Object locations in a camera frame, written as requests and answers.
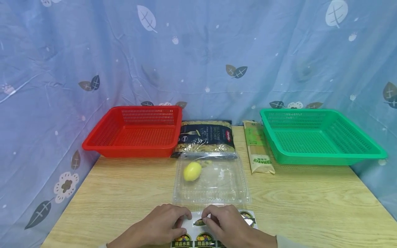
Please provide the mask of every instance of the sleeve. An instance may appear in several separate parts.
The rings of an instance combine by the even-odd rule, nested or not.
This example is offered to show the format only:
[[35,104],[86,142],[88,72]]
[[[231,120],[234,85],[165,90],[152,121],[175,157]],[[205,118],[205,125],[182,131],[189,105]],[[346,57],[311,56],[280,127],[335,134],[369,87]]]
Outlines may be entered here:
[[283,236],[277,235],[276,238],[278,248],[307,248],[306,246],[292,242]]

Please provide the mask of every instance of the fork image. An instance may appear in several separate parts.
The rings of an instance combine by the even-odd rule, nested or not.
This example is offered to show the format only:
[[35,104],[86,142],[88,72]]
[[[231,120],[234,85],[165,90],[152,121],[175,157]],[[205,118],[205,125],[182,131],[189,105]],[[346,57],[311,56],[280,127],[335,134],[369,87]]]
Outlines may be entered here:
[[181,135],[198,135],[198,136],[200,136],[200,133],[196,130],[196,131],[190,131],[187,133],[181,133]]

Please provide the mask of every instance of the yellow lemon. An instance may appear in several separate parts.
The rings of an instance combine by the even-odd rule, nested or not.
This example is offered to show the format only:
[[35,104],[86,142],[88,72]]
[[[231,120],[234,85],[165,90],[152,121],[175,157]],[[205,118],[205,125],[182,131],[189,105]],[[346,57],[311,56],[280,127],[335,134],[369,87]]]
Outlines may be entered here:
[[183,177],[185,181],[194,181],[199,178],[201,173],[201,164],[197,162],[191,162],[183,170]]

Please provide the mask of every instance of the wooden table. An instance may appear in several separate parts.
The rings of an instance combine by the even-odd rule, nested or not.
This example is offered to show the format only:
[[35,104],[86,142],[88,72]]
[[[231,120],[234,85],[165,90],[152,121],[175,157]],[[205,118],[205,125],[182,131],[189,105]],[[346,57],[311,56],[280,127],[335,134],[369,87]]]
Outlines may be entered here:
[[[251,175],[243,127],[233,133],[260,230],[313,248],[397,247],[396,221],[349,167],[274,163],[275,175]],[[110,242],[171,201],[175,171],[175,159],[100,157],[42,247]]]

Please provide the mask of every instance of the clear plastic container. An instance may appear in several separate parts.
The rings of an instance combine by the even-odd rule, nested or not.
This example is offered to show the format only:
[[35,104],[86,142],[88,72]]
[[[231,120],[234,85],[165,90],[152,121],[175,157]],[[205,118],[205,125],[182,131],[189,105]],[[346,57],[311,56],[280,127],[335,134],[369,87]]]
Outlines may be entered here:
[[[201,174],[185,181],[183,171],[191,162],[201,164]],[[244,168],[237,153],[184,152],[178,159],[174,204],[246,205],[251,203]]]

